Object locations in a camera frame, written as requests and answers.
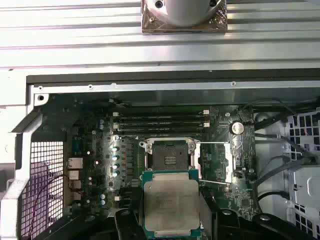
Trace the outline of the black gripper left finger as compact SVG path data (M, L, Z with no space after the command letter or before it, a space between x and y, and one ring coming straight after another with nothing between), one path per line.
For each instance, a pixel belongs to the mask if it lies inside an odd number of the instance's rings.
M105 219L94 215L58 220L35 240L146 240L143 227L130 209Z

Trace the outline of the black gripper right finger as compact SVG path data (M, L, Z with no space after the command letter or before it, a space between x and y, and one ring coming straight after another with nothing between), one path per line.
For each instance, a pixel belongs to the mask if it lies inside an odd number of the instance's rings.
M200 222L209 240L312 240L291 223L268 213L247 220L229 208L218 207L210 192L199 193Z

